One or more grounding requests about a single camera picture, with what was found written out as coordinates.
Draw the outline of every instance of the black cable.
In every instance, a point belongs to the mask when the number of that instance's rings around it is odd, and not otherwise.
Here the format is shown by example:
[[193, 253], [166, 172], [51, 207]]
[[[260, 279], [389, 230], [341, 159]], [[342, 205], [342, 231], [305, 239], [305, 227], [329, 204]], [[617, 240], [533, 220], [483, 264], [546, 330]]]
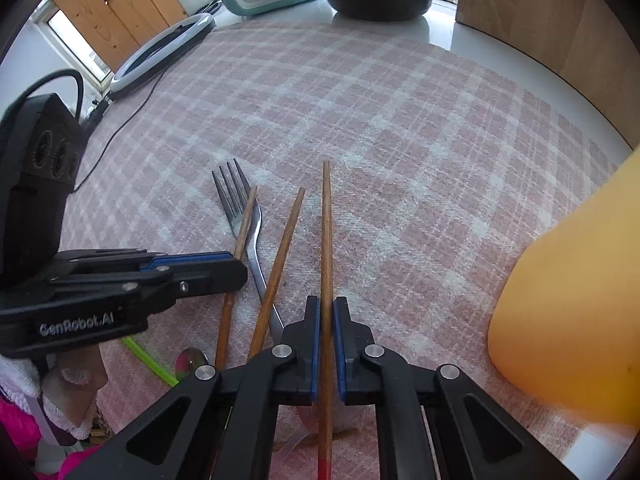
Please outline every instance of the black cable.
[[95, 108], [91, 110], [91, 113], [84, 118], [84, 121], [80, 123], [82, 132], [87, 136], [91, 136], [98, 124], [102, 120], [104, 113], [109, 107], [109, 98], [104, 97], [101, 101], [94, 101]]
[[162, 70], [162, 72], [160, 73], [160, 77], [158, 79], [156, 79], [156, 82], [154, 83], [154, 85], [151, 87], [151, 90], [149, 91], [149, 94], [146, 96], [145, 100], [142, 101], [142, 104], [138, 107], [138, 109], [133, 112], [133, 114], [129, 117], [129, 119], [127, 119], [126, 121], [124, 121], [120, 126], [118, 126], [118, 128], [116, 129], [115, 132], [113, 132], [111, 134], [111, 137], [109, 137], [109, 140], [107, 140], [107, 143], [104, 145], [104, 148], [102, 149], [102, 153], [100, 154], [100, 156], [98, 157], [98, 160], [95, 161], [94, 166], [91, 168], [91, 170], [89, 171], [89, 173], [86, 174], [86, 177], [84, 177], [84, 179], [82, 179], [82, 182], [80, 182], [80, 184], [78, 184], [78, 187], [76, 187], [71, 193], [75, 193], [77, 192], [81, 187], [82, 184], [84, 184], [89, 177], [91, 176], [91, 174], [95, 171], [95, 168], [98, 167], [98, 164], [100, 164], [100, 161], [102, 160], [104, 153], [107, 151], [107, 148], [109, 147], [109, 145], [111, 144], [111, 141], [115, 138], [115, 136], [120, 132], [121, 129], [123, 129], [125, 126], [127, 126], [127, 124], [129, 124], [129, 121], [132, 120], [140, 110], [142, 110], [142, 108], [147, 104], [147, 102], [149, 101], [149, 99], [151, 99], [151, 96], [153, 95], [154, 91], [156, 90], [156, 87], [158, 86], [158, 83], [162, 80], [162, 77], [164, 76], [164, 74], [166, 74], [166, 71], [169, 70], [169, 67], [165, 68], [164, 70]]
[[200, 7], [196, 11], [196, 14], [199, 14], [201, 12], [208, 12], [209, 14], [214, 15], [221, 8], [222, 8], [222, 0], [213, 0], [210, 4]]
[[20, 107], [24, 104], [31, 94], [33, 94], [38, 88], [44, 86], [46, 83], [53, 81], [54, 79], [58, 79], [60, 77], [70, 76], [76, 80], [76, 84], [78, 85], [78, 100], [76, 102], [76, 121], [80, 120], [80, 111], [82, 109], [82, 99], [84, 98], [84, 81], [82, 80], [82, 75], [73, 68], [63, 68], [62, 70], [56, 70], [55, 72], [51, 72], [49, 75], [41, 77], [34, 84], [30, 85], [24, 92], [22, 92], [18, 97], [14, 100], [13, 103], [9, 105], [2, 117], [2, 123], [10, 120], [13, 115], [20, 109]]

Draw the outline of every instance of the yellow plastic container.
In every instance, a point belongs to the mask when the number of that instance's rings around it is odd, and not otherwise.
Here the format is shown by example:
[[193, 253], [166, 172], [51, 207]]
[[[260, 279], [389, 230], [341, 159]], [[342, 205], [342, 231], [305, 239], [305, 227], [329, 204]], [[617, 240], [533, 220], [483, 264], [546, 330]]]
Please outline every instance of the yellow plastic container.
[[597, 423], [640, 428], [640, 154], [523, 253], [489, 326], [520, 389]]

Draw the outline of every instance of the wooden cabinet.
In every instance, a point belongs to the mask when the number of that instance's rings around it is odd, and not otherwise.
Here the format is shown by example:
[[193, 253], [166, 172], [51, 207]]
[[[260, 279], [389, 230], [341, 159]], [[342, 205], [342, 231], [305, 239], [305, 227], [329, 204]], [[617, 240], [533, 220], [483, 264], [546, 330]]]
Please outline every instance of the wooden cabinet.
[[603, 0], [459, 0], [456, 20], [523, 51], [640, 142], [640, 54]]
[[114, 72], [142, 44], [187, 16], [178, 0], [53, 0]]

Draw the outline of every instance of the red-tipped chopstick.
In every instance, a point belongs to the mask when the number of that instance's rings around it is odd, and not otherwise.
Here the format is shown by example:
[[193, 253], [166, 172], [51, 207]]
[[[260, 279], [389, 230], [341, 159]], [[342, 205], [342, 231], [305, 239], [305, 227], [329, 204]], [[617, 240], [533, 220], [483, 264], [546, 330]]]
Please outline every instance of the red-tipped chopstick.
[[320, 379], [318, 391], [318, 480], [331, 480], [334, 439], [334, 235], [331, 211], [331, 166], [322, 165], [322, 242], [320, 253]]

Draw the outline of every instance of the fork tines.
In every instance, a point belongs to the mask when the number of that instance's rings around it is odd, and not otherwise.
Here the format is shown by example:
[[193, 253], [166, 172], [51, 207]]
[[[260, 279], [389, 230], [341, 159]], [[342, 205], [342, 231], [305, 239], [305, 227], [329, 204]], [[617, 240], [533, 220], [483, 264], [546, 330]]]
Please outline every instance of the fork tines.
[[220, 179], [216, 175], [215, 171], [211, 171], [213, 175], [213, 181], [216, 183], [216, 189], [218, 190], [218, 194], [220, 195], [220, 202], [222, 202], [222, 207], [225, 210], [226, 217], [229, 222], [232, 222], [238, 216], [242, 216], [242, 212], [244, 211], [244, 207], [246, 206], [246, 198], [249, 195], [249, 191], [251, 190], [251, 186], [249, 186], [249, 182], [244, 176], [242, 169], [240, 169], [240, 165], [238, 161], [234, 159], [234, 163], [236, 165], [236, 169], [238, 170], [238, 175], [240, 177], [240, 182], [236, 178], [236, 174], [231, 166], [230, 162], [227, 162], [226, 166], [228, 168], [229, 175], [231, 176], [231, 180], [233, 181], [233, 187], [229, 182], [228, 177], [226, 176], [225, 170], [222, 166], [220, 168], [220, 174], [222, 175], [222, 179], [225, 181], [226, 190], [225, 193], [222, 184], [220, 183]]

